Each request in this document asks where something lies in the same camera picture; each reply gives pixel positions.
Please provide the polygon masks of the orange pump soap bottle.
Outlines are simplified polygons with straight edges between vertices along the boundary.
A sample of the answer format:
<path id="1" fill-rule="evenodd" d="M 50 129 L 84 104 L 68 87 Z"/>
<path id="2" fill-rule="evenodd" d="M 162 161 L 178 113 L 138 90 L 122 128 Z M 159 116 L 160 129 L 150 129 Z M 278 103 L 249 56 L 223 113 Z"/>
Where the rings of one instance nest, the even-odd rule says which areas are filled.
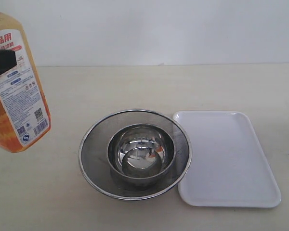
<path id="1" fill-rule="evenodd" d="M 13 50 L 17 65 L 0 75 L 0 148 L 18 153 L 51 129 L 51 114 L 20 22 L 0 12 L 0 50 Z"/>

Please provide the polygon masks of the stainless steel bowl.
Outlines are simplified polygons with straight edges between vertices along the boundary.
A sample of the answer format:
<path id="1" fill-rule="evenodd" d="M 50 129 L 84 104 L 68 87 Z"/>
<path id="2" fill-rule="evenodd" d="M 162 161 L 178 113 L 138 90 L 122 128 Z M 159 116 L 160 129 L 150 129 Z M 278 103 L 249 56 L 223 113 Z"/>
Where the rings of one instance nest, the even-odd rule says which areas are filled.
<path id="1" fill-rule="evenodd" d="M 117 131 L 108 143 L 111 170 L 124 183 L 146 188 L 165 176 L 176 148 L 170 134 L 153 124 L 133 124 Z"/>

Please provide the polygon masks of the steel mesh strainer basket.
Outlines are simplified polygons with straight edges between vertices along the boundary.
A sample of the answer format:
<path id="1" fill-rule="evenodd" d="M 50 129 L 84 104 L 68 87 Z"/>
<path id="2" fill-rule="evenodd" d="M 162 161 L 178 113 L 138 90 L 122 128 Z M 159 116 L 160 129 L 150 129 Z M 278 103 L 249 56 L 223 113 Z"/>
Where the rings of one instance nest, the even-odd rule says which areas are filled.
<path id="1" fill-rule="evenodd" d="M 146 188 L 134 187 L 120 180 L 111 170 L 107 158 L 112 136 L 133 124 L 153 124 L 162 128 L 170 134 L 176 148 L 169 172 Z M 145 109 L 129 109 L 104 117 L 86 132 L 79 147 L 79 166 L 85 180 L 98 192 L 123 201 L 146 200 L 169 191 L 183 179 L 191 160 L 192 147 L 183 128 L 173 119 Z"/>

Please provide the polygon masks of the white plastic tray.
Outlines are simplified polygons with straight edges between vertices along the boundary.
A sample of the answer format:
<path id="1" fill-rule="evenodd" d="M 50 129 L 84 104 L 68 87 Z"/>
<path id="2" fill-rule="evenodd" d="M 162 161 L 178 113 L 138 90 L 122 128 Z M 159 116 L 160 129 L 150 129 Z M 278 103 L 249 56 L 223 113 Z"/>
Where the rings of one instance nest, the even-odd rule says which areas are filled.
<path id="1" fill-rule="evenodd" d="M 273 208 L 281 192 L 249 118 L 233 111 L 179 111 L 173 115 L 192 145 L 179 183 L 191 206 Z"/>

